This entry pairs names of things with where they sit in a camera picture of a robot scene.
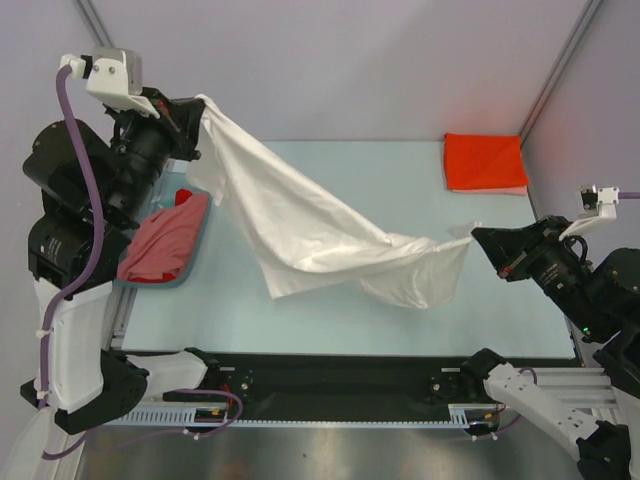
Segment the metal floor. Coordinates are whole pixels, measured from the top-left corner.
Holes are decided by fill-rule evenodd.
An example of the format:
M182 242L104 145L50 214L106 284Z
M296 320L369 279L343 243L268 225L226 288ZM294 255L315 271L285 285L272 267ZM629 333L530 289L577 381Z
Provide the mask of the metal floor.
M148 433L103 427L76 480L580 480L575 462L526 421L498 441L462 431L232 428L198 443L181 435L100 453Z

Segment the white bracket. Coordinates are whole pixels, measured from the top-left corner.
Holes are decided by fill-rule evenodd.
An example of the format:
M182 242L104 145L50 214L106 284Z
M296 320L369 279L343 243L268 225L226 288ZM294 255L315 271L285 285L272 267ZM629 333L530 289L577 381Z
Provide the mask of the white bracket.
M595 185L582 187L579 192L583 213L562 232L559 240L572 235L584 235L613 222L618 204L618 187L596 189Z
M75 55L64 55L60 66L71 65L73 78L82 78L86 62ZM160 118L142 92L139 56L130 50L99 48L93 55L93 66L87 80L87 92L116 111L135 110L141 115Z

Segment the metal frame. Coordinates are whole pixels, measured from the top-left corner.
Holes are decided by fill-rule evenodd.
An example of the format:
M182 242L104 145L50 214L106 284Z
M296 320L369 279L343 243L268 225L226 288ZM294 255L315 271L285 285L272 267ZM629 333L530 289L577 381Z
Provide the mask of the metal frame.
M585 8L583 9L580 18L573 28L573 31L569 35L569 39L560 52L560 56L556 60L556 63L553 65L553 68L551 69L551 72L547 77L544 87L542 87L540 95L538 95L538 98L533 104L529 115L527 115L527 119L525 120L524 125L520 129L520 140L523 145L527 141L527 138L529 138L529 134L531 134L531 131L535 127L536 122L542 115L542 112L547 106L549 99L556 91L556 88L560 84L560 81L564 77L564 74L571 64L571 61L575 57L576 53L580 50L580 47L583 45L586 35L593 26L593 23L596 20L598 14L601 12L601 7L604 5L604 3L604 0L589 0L589 3L587 3Z
M113 41L91 0L73 0L78 15L84 22L97 47L113 47Z

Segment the cable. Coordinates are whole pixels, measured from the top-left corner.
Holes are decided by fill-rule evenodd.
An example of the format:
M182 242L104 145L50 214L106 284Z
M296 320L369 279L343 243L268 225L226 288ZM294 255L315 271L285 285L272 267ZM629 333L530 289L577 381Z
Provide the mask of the cable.
M76 119L73 115L73 110L71 108L71 103L69 102L69 96L67 95L66 90L66 80L71 72L72 69L70 65L65 65L64 67L61 67L60 70L58 70L58 73L56 75L56 93L58 95L58 102L60 103L60 108L64 116L65 124L67 125L67 129L69 131L69 137L71 137L71 143L73 144L73 148L78 157L78 163L80 164L80 169L82 170L82 176L84 177L84 181L87 185L87 192L89 193L89 202L91 204L91 213L93 215L93 245L91 246L91 253L89 254L89 259L87 260L87 264L82 270L82 273L80 273L80 275L78 275L78 277L73 282L71 282L69 285L55 294L47 305L42 321L42 330L44 332L51 331L56 308L58 307L60 302L65 297L78 290L78 288L80 288L89 279L89 277L91 277L91 274L94 272L96 266L98 265L98 260L100 259L100 254L102 253L102 245L104 242L104 214L102 212L100 191L98 190L96 178L93 175L91 162L89 161L89 155L87 154L84 142L82 141L82 135L80 135L80 130L78 129L78 124L76 123ZM47 392L49 391L50 385L50 337L51 335L43 335L40 339L40 390L43 392L43 397L38 402L38 409L42 409L47 406ZM75 451L80 445L82 445L86 438L87 433L80 437L78 442L76 442L67 450L55 454L43 452L42 458L44 458L45 460L58 460L60 458L63 458Z
M620 192L618 193L620 200L640 200L640 192Z
M536 373L536 371L532 368L532 367L522 367L518 373L519 374L523 374L524 372L529 372L531 373L531 377L533 379L533 384L537 385L538 384L538 374ZM507 408L507 406L505 405L504 408L502 410L500 410L499 412L497 412L498 416L500 413L502 413L505 409ZM516 418L514 418L513 420L511 420L510 423L508 423L507 425L505 425L503 428L499 428L498 430L496 430L493 433L504 433L507 430L511 430L513 427L516 427L517 425L520 424L520 422L522 421L522 415L518 414L516 416ZM492 438L491 434L487 434L487 435L482 435L480 437L476 437L476 439L484 439L484 438Z
M524 372L529 372L531 374L531 376L533 377L533 384L534 385L538 384L538 374L536 373L536 371L532 367L522 367L520 370L518 370L518 373L520 375L522 375Z
M242 415L242 411L244 410L244 405L242 403L242 400L240 400L240 398L231 393L231 392L225 392L223 390L177 390L180 393L186 393L186 394L208 394L208 395L221 395L223 397L227 397L230 398L232 400L235 400L235 402L238 404L238 411L236 412L236 414L233 416L233 418L231 418L230 420L227 420L226 422L222 423L220 426L215 427L214 430L207 432L207 433L196 433L196 434L192 434L190 432L188 432L186 429L177 429L177 428L167 428L164 430L159 430L156 432L152 432L149 433L147 435L142 435L138 438L134 438L132 440L128 440L126 442L120 443L118 445L114 445L113 447L109 447L106 449L98 449L99 452L102 453L108 453L108 452L112 452L115 450L120 450L122 448L126 448L126 447L130 447L131 445L135 445L139 442L142 442L143 440L148 440L150 438L154 438L154 437L159 437L161 435L171 435L171 434L177 434L177 433L181 433L183 435L187 435L187 436L191 436L191 438L193 438L194 440L198 440L201 438L207 438L210 437L212 435L215 435L216 433L220 433L223 430L227 429L232 423L235 423L240 416Z

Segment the orange towel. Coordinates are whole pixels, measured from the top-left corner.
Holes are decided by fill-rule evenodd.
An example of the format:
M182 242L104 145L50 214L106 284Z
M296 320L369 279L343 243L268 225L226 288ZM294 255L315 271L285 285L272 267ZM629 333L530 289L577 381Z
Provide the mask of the orange towel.
M447 133L444 139L444 172L450 190L499 191L529 184L519 136Z

